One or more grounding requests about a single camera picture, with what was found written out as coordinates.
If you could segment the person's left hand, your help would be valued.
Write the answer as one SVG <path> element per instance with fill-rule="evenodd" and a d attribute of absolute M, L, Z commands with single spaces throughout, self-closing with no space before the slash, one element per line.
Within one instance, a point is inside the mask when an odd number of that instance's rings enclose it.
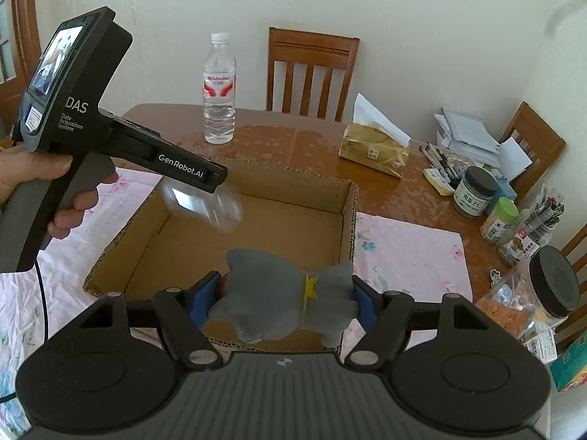
<path fill-rule="evenodd" d="M 15 189 L 34 180 L 52 181 L 64 176 L 71 168 L 71 155 L 29 152 L 23 144 L 1 151 L 1 207 L 13 195 Z M 66 238 L 71 230 L 79 227 L 87 210 L 98 204 L 98 189 L 78 193 L 71 209 L 60 210 L 48 224 L 51 237 Z"/>

